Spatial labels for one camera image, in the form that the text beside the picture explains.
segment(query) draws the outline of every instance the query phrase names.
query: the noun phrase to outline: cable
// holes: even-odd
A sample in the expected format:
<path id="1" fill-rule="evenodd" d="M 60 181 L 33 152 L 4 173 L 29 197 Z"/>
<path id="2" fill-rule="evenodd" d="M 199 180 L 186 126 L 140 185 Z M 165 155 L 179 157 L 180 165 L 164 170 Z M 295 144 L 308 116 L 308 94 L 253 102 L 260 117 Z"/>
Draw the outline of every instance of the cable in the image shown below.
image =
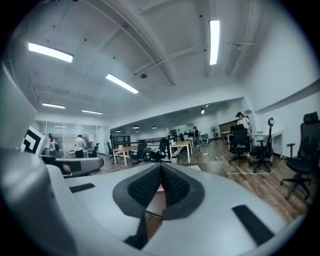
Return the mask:
<path id="1" fill-rule="evenodd" d="M 270 172 L 226 172 L 226 174 L 256 174 L 256 175 L 264 175 L 264 174 L 272 174 L 274 171 L 276 171 L 280 165 L 282 164 L 282 162 L 284 161 L 285 157 L 282 158 L 281 162 L 279 163 L 279 165 L 277 166 L 277 168 L 275 168 L 274 170 L 270 171 Z"/>

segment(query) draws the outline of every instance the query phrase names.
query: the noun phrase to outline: fan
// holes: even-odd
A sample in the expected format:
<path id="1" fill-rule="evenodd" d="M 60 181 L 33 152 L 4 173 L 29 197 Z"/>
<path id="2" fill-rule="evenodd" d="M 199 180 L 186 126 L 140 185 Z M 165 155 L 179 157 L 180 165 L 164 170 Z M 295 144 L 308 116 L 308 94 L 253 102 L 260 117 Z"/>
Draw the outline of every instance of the fan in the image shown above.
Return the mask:
<path id="1" fill-rule="evenodd" d="M 218 128 L 215 125 L 211 126 L 210 132 L 213 134 L 213 138 L 218 137 Z"/>

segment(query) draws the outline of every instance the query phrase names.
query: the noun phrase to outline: linear light fixture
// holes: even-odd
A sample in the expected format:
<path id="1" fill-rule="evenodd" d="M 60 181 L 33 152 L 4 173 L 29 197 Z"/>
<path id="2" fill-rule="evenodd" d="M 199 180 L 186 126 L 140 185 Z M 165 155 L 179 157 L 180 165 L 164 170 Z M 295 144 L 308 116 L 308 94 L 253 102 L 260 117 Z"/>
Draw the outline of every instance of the linear light fixture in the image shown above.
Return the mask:
<path id="1" fill-rule="evenodd" d="M 104 114 L 104 113 L 94 112 L 94 111 L 89 111 L 89 110 L 84 110 L 84 109 L 82 109 L 82 112 L 92 113 L 92 114 L 98 114 L 98 115 L 103 115 L 103 114 Z"/>
<path id="2" fill-rule="evenodd" d="M 217 63 L 218 50 L 219 50 L 219 37 L 220 37 L 220 21 L 219 20 L 210 20 L 210 65 Z"/>
<path id="3" fill-rule="evenodd" d="M 69 63 L 71 63 L 72 59 L 74 58 L 71 54 L 67 54 L 62 51 L 55 50 L 47 46 L 42 46 L 42 45 L 31 43 L 31 42 L 28 44 L 28 49 L 31 52 L 48 55 Z"/>
<path id="4" fill-rule="evenodd" d="M 65 109 L 65 106 L 59 106 L 59 105 L 54 105 L 54 104 L 48 104 L 48 103 L 42 103 L 43 106 L 47 107 L 53 107 L 53 108 L 59 108 L 59 109 Z"/>
<path id="5" fill-rule="evenodd" d="M 126 88 L 127 90 L 129 90 L 130 92 L 134 93 L 134 94 L 137 94 L 139 91 L 136 90 L 135 88 L 131 87 L 129 84 L 121 81 L 120 79 L 116 78 L 115 76 L 113 76 L 112 74 L 108 74 L 106 77 L 106 79 L 116 83 L 117 85 L 123 87 L 123 88 Z"/>

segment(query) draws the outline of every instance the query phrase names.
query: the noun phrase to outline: person in black shirt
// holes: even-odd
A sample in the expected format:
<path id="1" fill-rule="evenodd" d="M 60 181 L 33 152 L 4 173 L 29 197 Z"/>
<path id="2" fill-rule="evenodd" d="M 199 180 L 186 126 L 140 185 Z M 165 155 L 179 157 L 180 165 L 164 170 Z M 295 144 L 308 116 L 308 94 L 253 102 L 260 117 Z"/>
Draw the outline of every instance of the person in black shirt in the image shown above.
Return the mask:
<path id="1" fill-rule="evenodd" d="M 199 131 L 197 130 L 197 127 L 193 127 L 195 130 L 194 132 L 194 144 L 196 144 L 197 147 L 199 147 Z"/>

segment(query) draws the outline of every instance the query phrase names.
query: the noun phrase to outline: bag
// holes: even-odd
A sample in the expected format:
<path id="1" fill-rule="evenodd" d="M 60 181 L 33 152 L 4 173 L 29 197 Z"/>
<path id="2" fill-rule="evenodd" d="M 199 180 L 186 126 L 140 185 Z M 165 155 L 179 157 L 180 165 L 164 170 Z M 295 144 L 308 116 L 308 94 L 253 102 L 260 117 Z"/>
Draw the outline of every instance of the bag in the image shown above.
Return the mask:
<path id="1" fill-rule="evenodd" d="M 56 150 L 56 151 L 59 151 L 59 145 L 58 145 L 58 143 L 55 142 L 55 143 L 54 143 L 54 147 L 55 147 L 55 150 Z"/>

